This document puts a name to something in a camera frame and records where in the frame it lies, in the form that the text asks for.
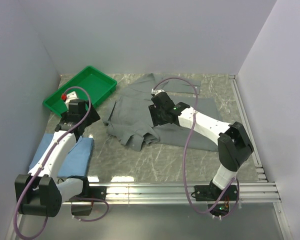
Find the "grey long sleeve shirt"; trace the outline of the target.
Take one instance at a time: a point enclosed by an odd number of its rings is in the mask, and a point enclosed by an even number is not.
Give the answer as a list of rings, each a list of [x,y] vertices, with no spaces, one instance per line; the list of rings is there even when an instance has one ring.
[[[183,102],[194,107],[194,97],[178,96],[179,93],[199,93],[201,83],[198,80],[183,79],[170,76],[162,82],[164,76],[145,74],[135,82],[124,87],[117,99],[107,107],[103,123],[107,125],[107,133],[117,137],[118,141],[134,151],[141,151],[143,144],[160,143],[184,147],[189,129],[165,124],[154,126],[149,111],[151,90],[155,85],[168,92],[174,103]]]

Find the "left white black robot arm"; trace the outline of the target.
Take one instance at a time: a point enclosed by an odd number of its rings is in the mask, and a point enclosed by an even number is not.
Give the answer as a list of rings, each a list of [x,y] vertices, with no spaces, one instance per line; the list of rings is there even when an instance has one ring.
[[[85,128],[100,120],[96,110],[85,106],[69,107],[62,113],[52,140],[41,159],[27,174],[14,181],[17,214],[55,217],[62,203],[77,198],[86,201],[91,195],[86,176],[71,175],[58,184],[58,173]]]

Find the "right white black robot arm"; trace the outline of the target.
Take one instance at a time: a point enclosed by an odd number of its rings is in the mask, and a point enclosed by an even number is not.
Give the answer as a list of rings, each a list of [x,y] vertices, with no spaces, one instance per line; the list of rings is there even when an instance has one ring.
[[[196,132],[217,146],[220,166],[209,183],[207,194],[221,200],[228,194],[227,184],[237,176],[242,164],[252,155],[254,147],[245,127],[240,122],[233,124],[209,117],[193,107],[180,102],[169,108],[148,107],[153,125],[174,124]]]

